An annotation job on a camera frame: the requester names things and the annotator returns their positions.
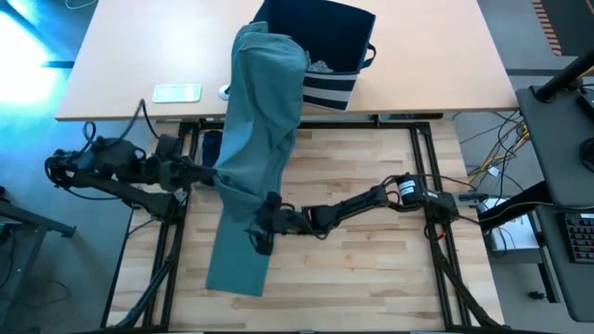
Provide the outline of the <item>black keyboard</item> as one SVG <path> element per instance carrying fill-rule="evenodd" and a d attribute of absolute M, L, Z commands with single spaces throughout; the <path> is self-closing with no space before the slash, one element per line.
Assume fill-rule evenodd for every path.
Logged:
<path fill-rule="evenodd" d="M 571 261 L 594 264 L 594 212 L 566 213 L 562 232 Z"/>

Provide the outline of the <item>teal shirt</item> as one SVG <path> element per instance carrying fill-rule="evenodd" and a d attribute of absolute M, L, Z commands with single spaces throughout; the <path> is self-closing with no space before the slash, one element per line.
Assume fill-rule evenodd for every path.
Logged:
<path fill-rule="evenodd" d="M 269 256 L 245 230 L 270 191 L 279 194 L 303 110 L 304 50 L 264 21 L 242 27 L 231 52 L 231 80 L 215 188 L 223 202 L 207 289 L 260 296 Z"/>

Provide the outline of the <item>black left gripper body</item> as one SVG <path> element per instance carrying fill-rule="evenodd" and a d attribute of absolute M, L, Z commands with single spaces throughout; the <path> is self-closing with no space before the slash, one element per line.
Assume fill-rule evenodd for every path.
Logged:
<path fill-rule="evenodd" d="M 166 191 L 188 187 L 204 178 L 204 168 L 189 156 L 173 158 L 155 157 L 157 162 L 156 183 Z"/>

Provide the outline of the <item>black pole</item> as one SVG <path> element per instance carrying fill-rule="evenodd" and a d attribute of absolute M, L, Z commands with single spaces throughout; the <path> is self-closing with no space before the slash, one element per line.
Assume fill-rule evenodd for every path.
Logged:
<path fill-rule="evenodd" d="M 537 90 L 533 91 L 535 98 L 540 102 L 549 102 L 557 93 L 581 78 L 592 67 L 594 67 L 594 49 L 579 56 L 559 74 L 554 76 Z"/>

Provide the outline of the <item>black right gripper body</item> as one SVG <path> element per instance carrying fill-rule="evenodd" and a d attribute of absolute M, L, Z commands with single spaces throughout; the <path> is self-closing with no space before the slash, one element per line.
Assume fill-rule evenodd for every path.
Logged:
<path fill-rule="evenodd" d="M 315 228 L 308 216 L 298 212 L 292 204 L 281 203 L 272 215 L 272 229 L 281 235 L 318 235 L 319 228 Z"/>

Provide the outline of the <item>white box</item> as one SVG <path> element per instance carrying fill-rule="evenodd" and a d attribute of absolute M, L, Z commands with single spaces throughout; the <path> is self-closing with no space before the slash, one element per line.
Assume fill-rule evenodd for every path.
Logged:
<path fill-rule="evenodd" d="M 514 218 L 504 225 L 484 232 L 490 263 L 538 264 L 542 256 L 530 214 Z"/>

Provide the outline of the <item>navy boxer briefs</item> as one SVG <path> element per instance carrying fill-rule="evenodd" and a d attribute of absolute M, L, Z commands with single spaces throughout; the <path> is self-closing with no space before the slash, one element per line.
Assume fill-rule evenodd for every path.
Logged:
<path fill-rule="evenodd" d="M 223 133 L 208 131 L 204 134 L 201 146 L 201 162 L 204 166 L 213 167 L 219 158 Z"/>

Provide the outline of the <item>beige wooden desk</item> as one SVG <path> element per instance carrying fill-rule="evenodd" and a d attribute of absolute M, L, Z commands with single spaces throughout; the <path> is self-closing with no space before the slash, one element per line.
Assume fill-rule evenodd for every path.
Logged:
<path fill-rule="evenodd" d="M 139 101 L 162 120 L 221 116 L 239 28 L 263 0 L 98 0 L 59 121 L 122 120 Z M 517 100 L 476 0 L 339 0 L 377 19 L 377 55 L 348 110 L 432 113 L 514 110 Z M 156 104 L 160 84 L 199 84 L 196 103 Z"/>

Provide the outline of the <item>grey desk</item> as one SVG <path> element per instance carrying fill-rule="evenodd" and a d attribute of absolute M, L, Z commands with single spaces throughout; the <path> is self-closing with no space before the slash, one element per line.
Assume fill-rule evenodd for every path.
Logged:
<path fill-rule="evenodd" d="M 565 305 L 574 321 L 594 323 L 594 264 L 573 263 L 562 235 L 567 207 L 594 207 L 594 172 L 579 159 L 580 145 L 594 138 L 594 120 L 576 102 L 583 96 L 594 106 L 594 90 L 560 92 L 549 103 L 538 101 L 530 88 L 518 90 L 516 96 L 556 205 L 539 206 L 536 215 Z"/>

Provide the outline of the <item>navy white striped fabric bin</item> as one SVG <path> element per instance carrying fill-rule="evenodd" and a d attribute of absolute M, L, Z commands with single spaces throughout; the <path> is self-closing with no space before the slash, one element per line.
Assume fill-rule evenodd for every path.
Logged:
<path fill-rule="evenodd" d="M 308 66 L 324 60 L 333 73 L 306 69 L 303 102 L 347 111 L 359 73 L 371 66 L 377 50 L 370 43 L 376 16 L 330 0 L 264 0 L 253 17 L 272 33 L 291 37 L 306 53 Z"/>

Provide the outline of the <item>black aluminium table frame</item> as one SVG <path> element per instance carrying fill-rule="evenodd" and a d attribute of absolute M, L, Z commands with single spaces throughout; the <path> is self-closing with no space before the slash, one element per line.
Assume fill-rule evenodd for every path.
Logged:
<path fill-rule="evenodd" d="M 428 173 L 436 188 L 465 190 L 451 122 L 307 122 L 283 174 L 282 196 L 298 206 L 334 204 L 406 172 Z M 264 293 L 252 297 L 205 286 L 221 210 L 213 189 L 193 190 L 178 263 L 139 329 L 407 331 L 472 323 L 434 271 L 421 212 L 376 209 L 324 240 L 278 238 Z"/>

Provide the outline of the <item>black support bar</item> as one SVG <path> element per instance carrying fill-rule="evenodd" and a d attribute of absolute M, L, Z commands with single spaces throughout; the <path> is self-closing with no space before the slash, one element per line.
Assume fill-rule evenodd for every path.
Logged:
<path fill-rule="evenodd" d="M 552 199 L 546 182 L 541 181 L 520 194 L 480 213 L 478 215 L 479 226 L 483 230 L 499 227 L 510 220 L 533 211 L 536 206 L 544 204 L 552 204 Z"/>

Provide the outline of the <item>black metal stand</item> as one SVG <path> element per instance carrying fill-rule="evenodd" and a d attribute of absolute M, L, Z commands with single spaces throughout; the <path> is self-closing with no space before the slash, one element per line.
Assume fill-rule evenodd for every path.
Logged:
<path fill-rule="evenodd" d="M 29 274 L 48 232 L 71 238 L 75 226 L 65 225 L 13 204 L 0 186 L 0 332 L 9 309 L 17 303 L 20 286 Z"/>

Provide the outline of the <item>black flat device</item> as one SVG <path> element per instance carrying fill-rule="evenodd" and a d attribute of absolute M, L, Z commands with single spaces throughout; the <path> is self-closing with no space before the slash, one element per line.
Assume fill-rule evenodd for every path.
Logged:
<path fill-rule="evenodd" d="M 580 88 L 575 103 L 580 110 L 594 122 L 594 90 Z"/>

